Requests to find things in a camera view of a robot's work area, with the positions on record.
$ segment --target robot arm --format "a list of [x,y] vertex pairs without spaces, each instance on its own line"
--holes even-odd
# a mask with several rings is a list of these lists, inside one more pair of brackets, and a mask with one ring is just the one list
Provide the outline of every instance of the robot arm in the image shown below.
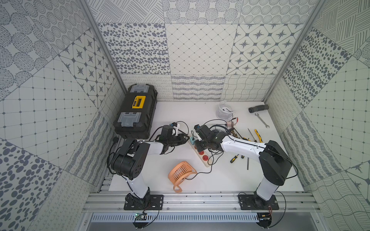
[[255,191],[256,203],[265,204],[279,186],[284,185],[292,167],[291,160],[275,141],[255,143],[230,137],[225,132],[211,131],[206,125],[195,127],[201,141],[196,140],[197,151],[213,149],[249,157],[261,164],[263,179]]

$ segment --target toolbox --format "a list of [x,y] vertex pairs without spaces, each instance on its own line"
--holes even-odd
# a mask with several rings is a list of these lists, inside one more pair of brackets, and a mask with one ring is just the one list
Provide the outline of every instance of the toolbox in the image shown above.
[[148,139],[157,105],[157,94],[153,85],[130,86],[114,122],[115,132],[124,139]]

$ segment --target orange fan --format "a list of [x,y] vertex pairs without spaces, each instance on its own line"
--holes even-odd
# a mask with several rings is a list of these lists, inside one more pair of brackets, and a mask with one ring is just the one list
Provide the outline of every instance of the orange fan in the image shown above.
[[171,172],[168,174],[168,179],[172,182],[172,184],[174,184],[175,193],[182,192],[179,184],[181,184],[190,174],[197,174],[197,171],[186,161],[179,163],[171,170]]

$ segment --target gray wall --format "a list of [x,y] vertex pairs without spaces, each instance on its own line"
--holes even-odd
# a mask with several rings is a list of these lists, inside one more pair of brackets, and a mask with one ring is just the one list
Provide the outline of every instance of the gray wall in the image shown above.
[[126,87],[261,101],[316,0],[88,0]]
[[370,5],[328,1],[267,103],[330,228],[369,230]]
[[0,229],[74,229],[123,92],[74,0],[1,1],[0,31]]

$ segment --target plug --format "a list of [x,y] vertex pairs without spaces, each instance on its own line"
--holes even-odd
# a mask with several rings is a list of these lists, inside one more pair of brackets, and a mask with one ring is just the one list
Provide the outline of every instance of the plug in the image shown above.
[[113,138],[113,143],[118,143],[120,139],[118,137]]

